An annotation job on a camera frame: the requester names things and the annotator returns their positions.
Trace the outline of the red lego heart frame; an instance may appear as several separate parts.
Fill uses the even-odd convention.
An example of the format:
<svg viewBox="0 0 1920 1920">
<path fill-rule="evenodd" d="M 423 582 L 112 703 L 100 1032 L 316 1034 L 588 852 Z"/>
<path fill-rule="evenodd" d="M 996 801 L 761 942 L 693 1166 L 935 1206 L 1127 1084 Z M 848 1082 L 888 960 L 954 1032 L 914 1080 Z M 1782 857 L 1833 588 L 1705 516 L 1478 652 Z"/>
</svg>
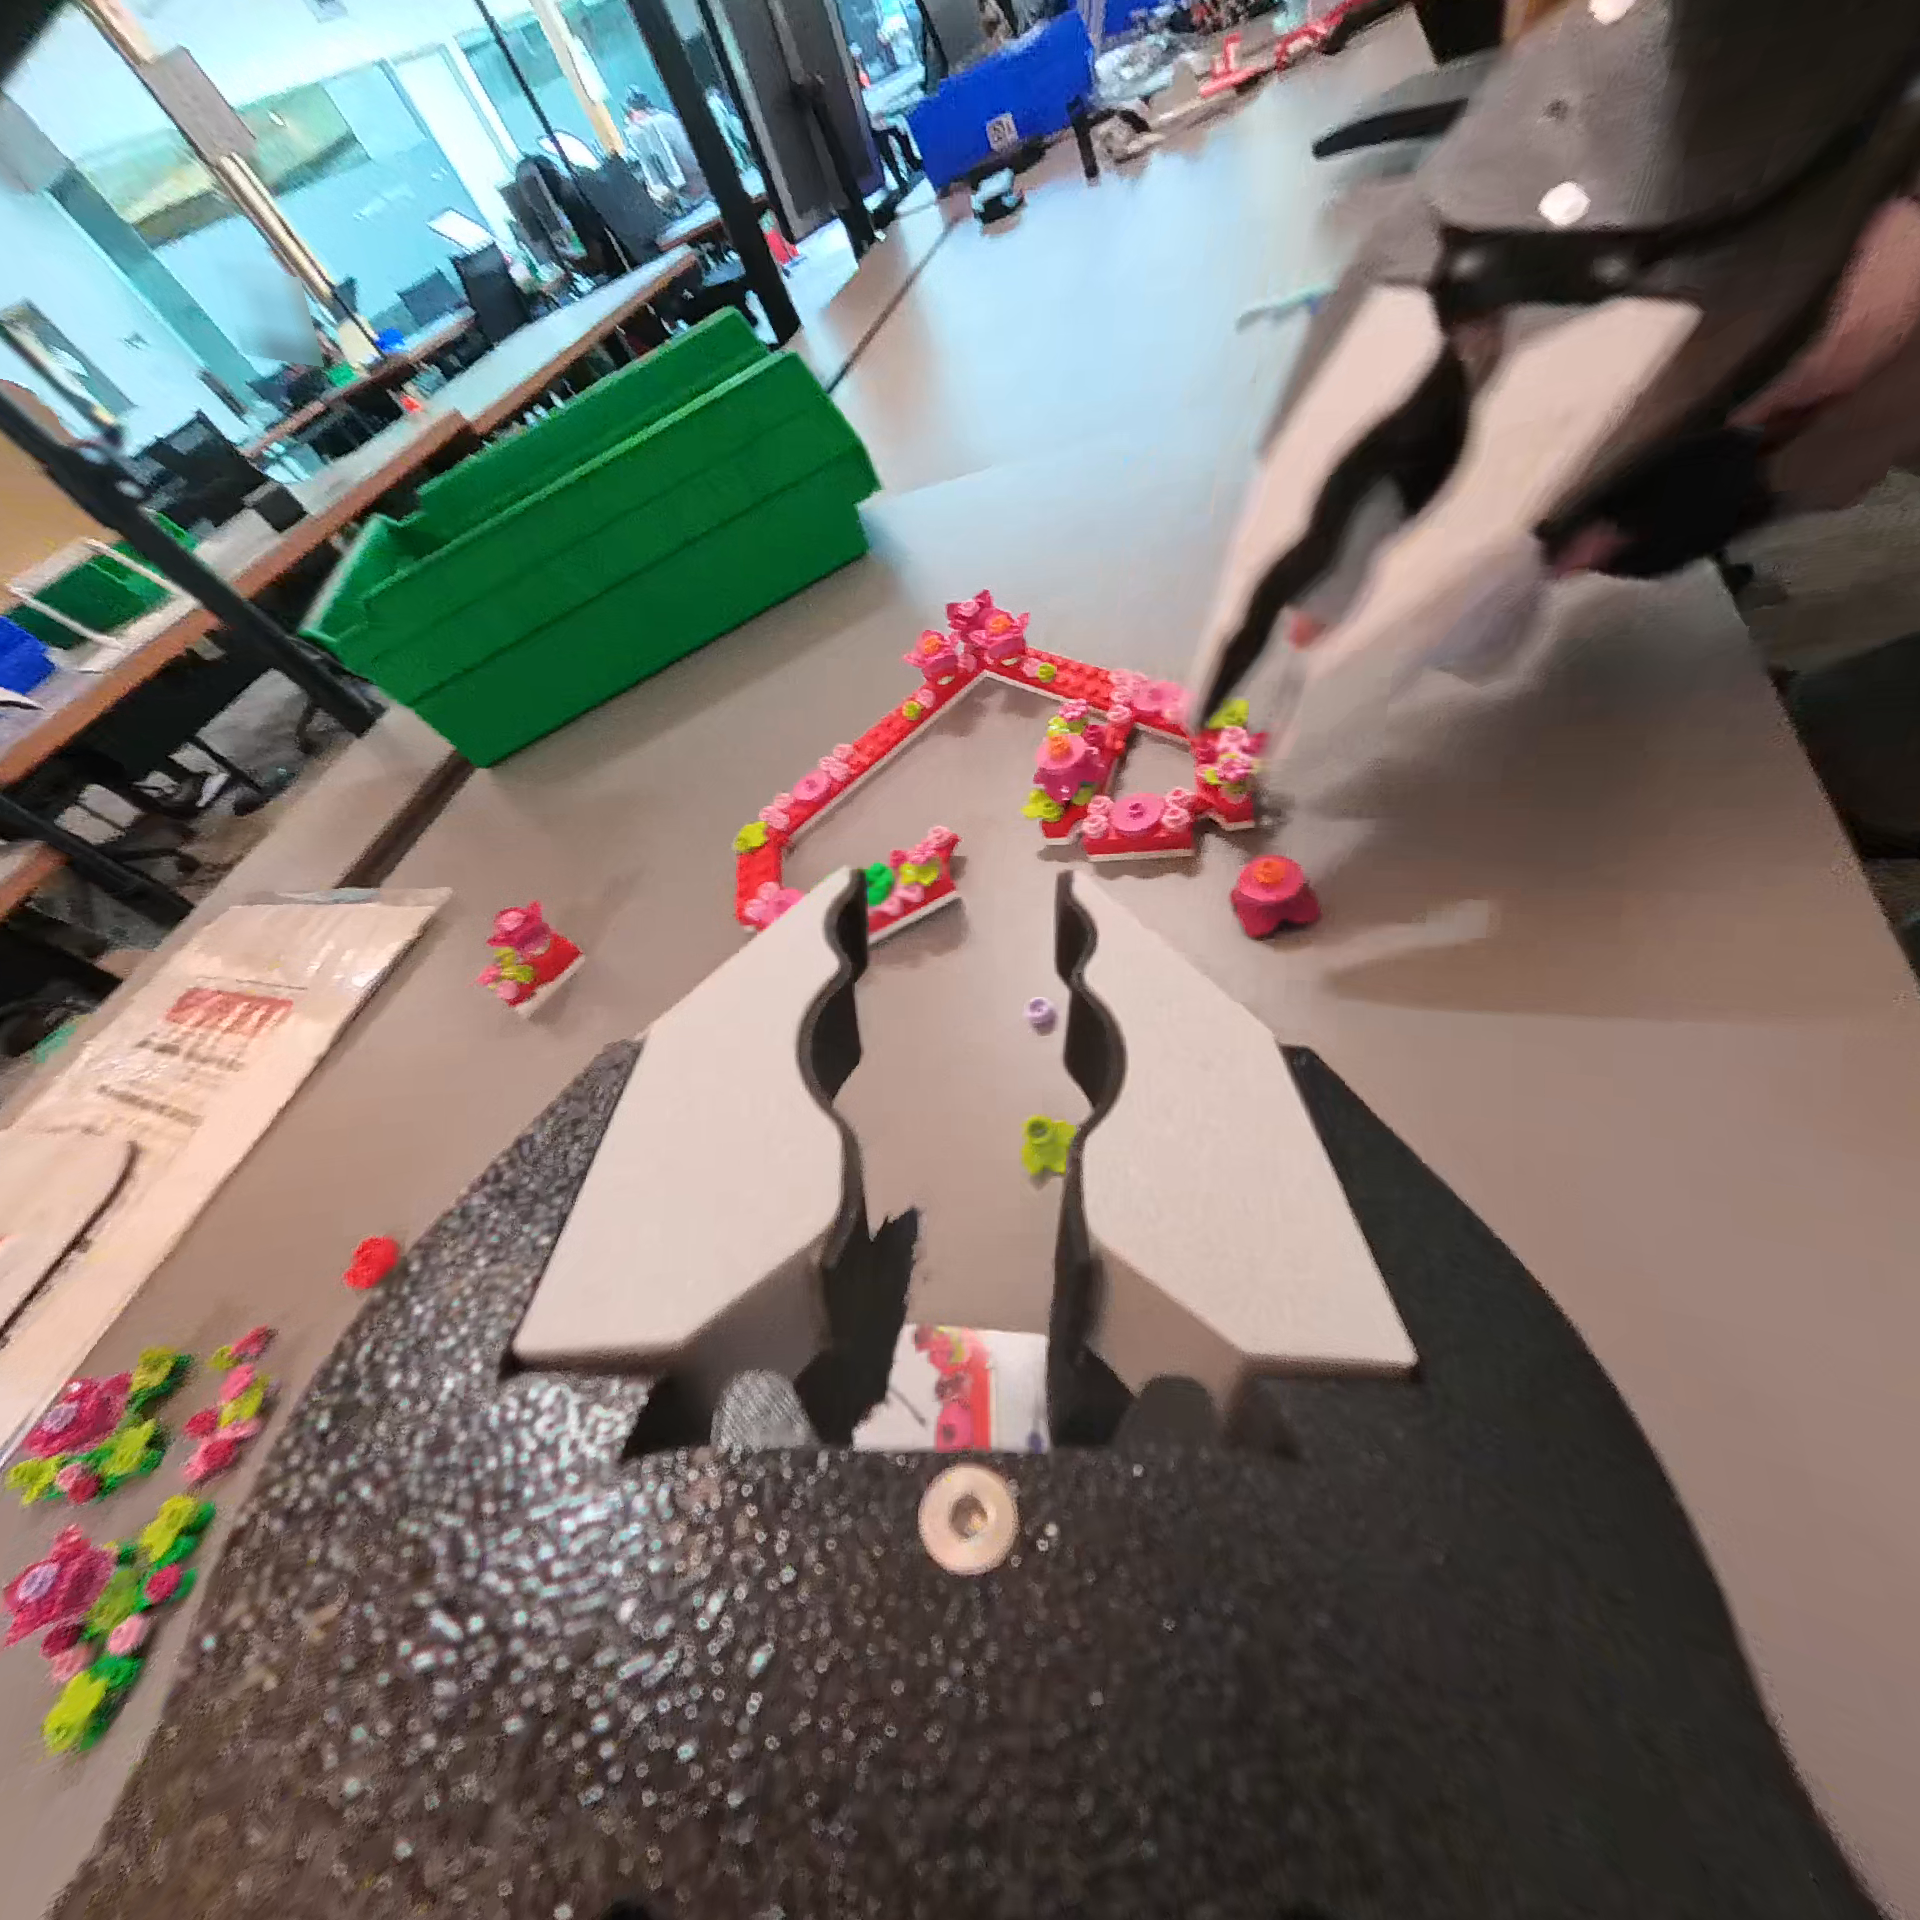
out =
<svg viewBox="0 0 1920 1920">
<path fill-rule="evenodd" d="M 774 927 L 800 902 L 783 882 L 783 857 L 802 834 L 898 762 L 976 689 L 1000 686 L 1093 711 L 1110 720 L 1119 750 L 1110 780 L 1087 804 L 1065 811 L 1024 791 L 1021 817 L 1047 848 L 1093 862 L 1185 857 L 1201 828 L 1245 833 L 1257 825 L 1265 734 L 1249 728 L 1240 698 L 1185 722 L 1185 694 L 1134 668 L 1106 668 L 1032 643 L 1030 616 L 1002 609 L 991 592 L 950 601 L 940 632 L 924 632 L 903 654 L 914 691 L 853 740 L 834 746 L 789 788 L 774 793 L 734 836 L 734 920 L 750 936 Z M 1157 739 L 1185 752 L 1191 776 L 1167 791 L 1119 795 L 1116 783 L 1130 748 Z"/>
</svg>

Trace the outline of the person's right hand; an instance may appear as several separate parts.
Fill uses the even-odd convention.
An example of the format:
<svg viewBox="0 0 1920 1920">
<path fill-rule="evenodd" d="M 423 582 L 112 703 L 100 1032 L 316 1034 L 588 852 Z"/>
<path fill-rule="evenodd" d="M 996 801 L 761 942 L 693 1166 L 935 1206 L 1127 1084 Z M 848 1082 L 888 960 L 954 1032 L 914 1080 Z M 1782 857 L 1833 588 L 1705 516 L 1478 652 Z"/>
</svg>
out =
<svg viewBox="0 0 1920 1920">
<path fill-rule="evenodd" d="M 1760 443 L 1778 520 L 1853 508 L 1887 473 L 1917 473 L 1917 195 L 1858 234 L 1813 338 L 1733 424 Z"/>
</svg>

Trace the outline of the green plastic bin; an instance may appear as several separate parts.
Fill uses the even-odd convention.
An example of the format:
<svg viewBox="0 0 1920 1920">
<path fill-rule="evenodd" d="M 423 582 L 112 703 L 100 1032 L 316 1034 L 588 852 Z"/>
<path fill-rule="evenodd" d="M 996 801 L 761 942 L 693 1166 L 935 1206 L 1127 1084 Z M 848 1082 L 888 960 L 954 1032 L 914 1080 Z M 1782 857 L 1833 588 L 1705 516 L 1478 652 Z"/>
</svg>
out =
<svg viewBox="0 0 1920 1920">
<path fill-rule="evenodd" d="M 808 366 L 734 376 L 442 545 L 374 515 L 301 635 L 493 766 L 862 560 L 877 489 Z"/>
<path fill-rule="evenodd" d="M 425 486 L 408 528 L 442 545 L 717 394 L 726 380 L 761 370 L 804 376 L 807 366 L 768 348 L 726 306 Z"/>
</svg>

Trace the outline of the small lego heart charm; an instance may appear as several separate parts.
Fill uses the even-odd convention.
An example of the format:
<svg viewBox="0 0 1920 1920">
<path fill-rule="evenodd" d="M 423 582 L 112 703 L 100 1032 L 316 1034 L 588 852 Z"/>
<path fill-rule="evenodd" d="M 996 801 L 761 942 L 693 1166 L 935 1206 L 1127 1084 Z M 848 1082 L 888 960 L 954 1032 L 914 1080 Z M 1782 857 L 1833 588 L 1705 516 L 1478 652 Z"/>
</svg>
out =
<svg viewBox="0 0 1920 1920">
<path fill-rule="evenodd" d="M 583 963 L 583 948 L 552 929 L 540 902 L 530 902 L 493 918 L 487 966 L 476 985 L 516 1018 L 530 1018 Z"/>
</svg>

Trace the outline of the clear bag with printed sheet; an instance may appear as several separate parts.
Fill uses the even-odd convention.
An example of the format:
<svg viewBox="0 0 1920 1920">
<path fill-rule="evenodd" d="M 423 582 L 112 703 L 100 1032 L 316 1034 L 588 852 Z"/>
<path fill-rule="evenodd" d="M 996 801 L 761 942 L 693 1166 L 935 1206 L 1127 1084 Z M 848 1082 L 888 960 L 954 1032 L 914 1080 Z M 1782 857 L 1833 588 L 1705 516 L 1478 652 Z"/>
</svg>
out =
<svg viewBox="0 0 1920 1920">
<path fill-rule="evenodd" d="M 263 896 L 157 954 L 2 1134 L 10 1450 L 423 940 L 449 889 Z"/>
</svg>

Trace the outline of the small pink lego flower cluster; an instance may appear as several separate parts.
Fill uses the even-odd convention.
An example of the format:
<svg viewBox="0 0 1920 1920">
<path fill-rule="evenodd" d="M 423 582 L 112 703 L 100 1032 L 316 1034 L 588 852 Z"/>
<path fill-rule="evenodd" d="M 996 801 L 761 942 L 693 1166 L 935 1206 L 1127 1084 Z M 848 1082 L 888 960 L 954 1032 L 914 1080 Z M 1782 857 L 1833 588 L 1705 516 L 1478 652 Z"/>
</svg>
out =
<svg viewBox="0 0 1920 1920">
<path fill-rule="evenodd" d="M 198 1491 L 226 1478 L 265 1432 L 278 1398 L 278 1385 L 265 1370 L 273 1342 L 277 1329 L 256 1326 L 208 1355 L 209 1400 L 182 1424 L 185 1489 Z"/>
</svg>

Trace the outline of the person's grey-brown clothing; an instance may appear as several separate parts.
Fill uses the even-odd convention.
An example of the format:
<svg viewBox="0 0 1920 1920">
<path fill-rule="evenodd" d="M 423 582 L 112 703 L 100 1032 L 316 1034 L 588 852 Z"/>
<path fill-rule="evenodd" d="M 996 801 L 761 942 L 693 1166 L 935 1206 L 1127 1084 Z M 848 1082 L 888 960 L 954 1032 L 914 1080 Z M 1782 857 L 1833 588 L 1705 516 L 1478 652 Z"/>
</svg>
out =
<svg viewBox="0 0 1920 1920">
<path fill-rule="evenodd" d="M 1721 579 L 1856 852 L 1917 857 L 1917 480 L 1743 539 Z"/>
</svg>

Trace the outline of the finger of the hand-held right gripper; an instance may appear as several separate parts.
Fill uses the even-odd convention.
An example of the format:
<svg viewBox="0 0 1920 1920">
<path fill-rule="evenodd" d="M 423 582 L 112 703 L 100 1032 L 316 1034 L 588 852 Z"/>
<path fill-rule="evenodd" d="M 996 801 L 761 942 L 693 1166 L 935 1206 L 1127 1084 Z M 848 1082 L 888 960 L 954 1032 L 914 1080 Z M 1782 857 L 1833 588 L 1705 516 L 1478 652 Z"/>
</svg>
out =
<svg viewBox="0 0 1920 1920">
<path fill-rule="evenodd" d="M 1312 649 L 1449 478 L 1471 385 L 1432 297 L 1341 286 L 1264 431 L 1189 673 L 1212 714 L 1277 643 Z"/>
<path fill-rule="evenodd" d="M 1628 420 L 1697 314 L 1665 300 L 1543 308 L 1471 385 L 1463 446 L 1406 532 L 1372 566 L 1357 609 L 1313 647 L 1287 643 L 1288 684 L 1406 684 L 1429 668 L 1496 671 L 1530 633 L 1549 583 L 1540 528 L 1628 443 Z"/>
</svg>

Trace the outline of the black metal stand leg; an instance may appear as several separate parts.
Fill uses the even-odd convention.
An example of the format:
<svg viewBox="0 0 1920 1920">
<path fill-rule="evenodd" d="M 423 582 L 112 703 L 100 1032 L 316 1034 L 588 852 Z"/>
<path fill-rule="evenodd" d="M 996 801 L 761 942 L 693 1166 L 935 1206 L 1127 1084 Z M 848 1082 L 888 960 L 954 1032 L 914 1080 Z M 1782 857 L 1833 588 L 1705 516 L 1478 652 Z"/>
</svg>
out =
<svg viewBox="0 0 1920 1920">
<path fill-rule="evenodd" d="M 214 628 L 238 652 L 296 684 L 313 706 L 350 734 L 365 736 L 376 726 L 376 708 L 360 694 L 310 654 L 304 643 L 263 616 L 222 575 L 165 536 L 103 463 L 86 455 L 78 443 L 60 442 L 15 402 L 10 388 L 5 388 L 2 395 L 2 435 L 78 510 L 118 542 L 132 547 L 134 558 L 151 562 L 151 570 L 167 586 L 205 611 Z"/>
</svg>

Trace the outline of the lego rose and leaves cluster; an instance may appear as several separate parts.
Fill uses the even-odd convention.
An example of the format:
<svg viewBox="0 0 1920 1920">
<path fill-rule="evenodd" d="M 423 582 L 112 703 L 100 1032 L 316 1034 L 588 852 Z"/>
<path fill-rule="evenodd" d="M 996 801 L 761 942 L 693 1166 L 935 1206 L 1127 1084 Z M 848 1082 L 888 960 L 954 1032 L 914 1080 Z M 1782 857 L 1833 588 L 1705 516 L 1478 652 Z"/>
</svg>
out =
<svg viewBox="0 0 1920 1920">
<path fill-rule="evenodd" d="M 33 1647 L 54 1689 L 39 1723 L 49 1758 L 71 1760 L 110 1734 L 160 1627 L 196 1590 L 214 1520 L 214 1502 L 174 1496 L 118 1542 L 64 1527 L 5 1587 L 5 1649 Z"/>
<path fill-rule="evenodd" d="M 174 1441 L 162 1416 L 191 1372 L 191 1354 L 145 1350 L 124 1374 L 66 1382 L 7 1464 L 5 1492 L 84 1507 L 156 1474 Z"/>
</svg>

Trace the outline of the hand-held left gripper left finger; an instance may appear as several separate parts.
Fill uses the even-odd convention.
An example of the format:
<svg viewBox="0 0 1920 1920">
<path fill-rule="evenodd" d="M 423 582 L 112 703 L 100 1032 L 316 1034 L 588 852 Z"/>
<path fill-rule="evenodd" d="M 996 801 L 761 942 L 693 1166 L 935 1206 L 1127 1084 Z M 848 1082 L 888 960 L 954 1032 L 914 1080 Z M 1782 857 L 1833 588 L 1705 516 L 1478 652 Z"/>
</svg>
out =
<svg viewBox="0 0 1920 1920">
<path fill-rule="evenodd" d="M 866 879 L 840 868 L 646 1026 L 511 1335 L 519 1370 L 638 1377 L 700 1410 L 768 1374 L 812 1426 L 868 1416 L 917 1231 L 873 1227 L 836 1108 L 866 966 Z"/>
</svg>

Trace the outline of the long office desk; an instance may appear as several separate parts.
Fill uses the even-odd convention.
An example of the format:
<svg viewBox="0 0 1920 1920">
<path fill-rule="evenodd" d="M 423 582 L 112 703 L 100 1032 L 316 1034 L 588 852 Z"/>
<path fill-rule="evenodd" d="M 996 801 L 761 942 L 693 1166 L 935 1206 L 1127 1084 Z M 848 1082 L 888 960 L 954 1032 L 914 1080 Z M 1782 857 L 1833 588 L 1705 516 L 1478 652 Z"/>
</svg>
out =
<svg viewBox="0 0 1920 1920">
<path fill-rule="evenodd" d="M 588 300 L 519 329 L 453 378 L 417 417 L 383 427 L 348 459 L 295 486 L 304 515 L 287 531 L 278 532 L 244 513 L 209 536 L 196 550 L 196 560 L 240 594 L 254 596 L 368 516 L 378 502 L 416 489 L 432 464 L 447 463 L 453 454 L 468 451 L 511 420 L 690 267 L 690 252 L 671 249 Z M 5 720 L 2 783 L 13 784 L 36 771 L 220 626 L 216 616 L 175 594 L 138 617 L 129 640 L 103 663 L 60 668 L 40 686 L 36 711 Z"/>
</svg>

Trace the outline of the lego instruction booklet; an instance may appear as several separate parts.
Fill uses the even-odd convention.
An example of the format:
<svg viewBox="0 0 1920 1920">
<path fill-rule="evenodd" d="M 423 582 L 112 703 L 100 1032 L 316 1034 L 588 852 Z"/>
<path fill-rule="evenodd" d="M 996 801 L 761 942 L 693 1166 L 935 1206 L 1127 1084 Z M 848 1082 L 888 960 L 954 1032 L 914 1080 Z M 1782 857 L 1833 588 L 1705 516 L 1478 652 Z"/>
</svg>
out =
<svg viewBox="0 0 1920 1920">
<path fill-rule="evenodd" d="M 910 1323 L 892 1392 L 935 1455 L 1049 1450 L 1040 1334 Z"/>
</svg>

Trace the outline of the black pillar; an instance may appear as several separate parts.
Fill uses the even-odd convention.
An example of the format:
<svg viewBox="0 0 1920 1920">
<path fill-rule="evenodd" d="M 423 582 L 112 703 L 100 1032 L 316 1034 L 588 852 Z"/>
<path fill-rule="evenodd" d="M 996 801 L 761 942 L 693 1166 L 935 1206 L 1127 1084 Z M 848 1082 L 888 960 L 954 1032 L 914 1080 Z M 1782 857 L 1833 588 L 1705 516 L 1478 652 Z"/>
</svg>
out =
<svg viewBox="0 0 1920 1920">
<path fill-rule="evenodd" d="M 745 281 L 758 312 L 766 319 L 774 345 L 786 348 L 800 332 L 800 315 L 786 291 L 786 281 L 766 244 L 761 217 L 742 183 L 728 145 L 725 143 L 704 87 L 688 58 L 685 41 L 664 2 L 628 2 L 628 14 L 655 63 L 663 87 L 688 136 L 688 145 L 709 183 L 710 200 L 726 231 L 734 254 L 741 260 Z"/>
</svg>

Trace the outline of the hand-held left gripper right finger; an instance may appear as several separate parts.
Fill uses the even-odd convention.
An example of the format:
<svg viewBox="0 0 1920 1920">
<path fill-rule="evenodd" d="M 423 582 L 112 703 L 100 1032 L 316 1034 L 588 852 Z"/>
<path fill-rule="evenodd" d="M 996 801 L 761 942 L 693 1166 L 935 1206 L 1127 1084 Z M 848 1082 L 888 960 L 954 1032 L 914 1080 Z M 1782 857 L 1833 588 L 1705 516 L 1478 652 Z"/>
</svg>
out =
<svg viewBox="0 0 1920 1920">
<path fill-rule="evenodd" d="M 1277 1038 L 1082 872 L 1054 895 L 1068 1148 L 1047 1420 L 1118 1426 L 1189 1384 L 1222 1424 L 1281 1379 L 1420 1355 Z"/>
</svg>

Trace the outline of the blue plastic crate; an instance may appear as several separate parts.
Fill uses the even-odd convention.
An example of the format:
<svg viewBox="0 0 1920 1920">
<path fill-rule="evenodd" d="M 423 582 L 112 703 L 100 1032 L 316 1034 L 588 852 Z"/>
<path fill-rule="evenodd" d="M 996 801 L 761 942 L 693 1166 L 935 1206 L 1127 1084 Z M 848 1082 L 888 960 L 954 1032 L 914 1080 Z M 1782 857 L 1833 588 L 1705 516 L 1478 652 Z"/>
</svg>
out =
<svg viewBox="0 0 1920 1920">
<path fill-rule="evenodd" d="M 1078 7 L 950 73 L 905 115 L 921 167 L 943 195 L 981 164 L 1070 131 L 1096 94 L 1094 47 Z"/>
</svg>

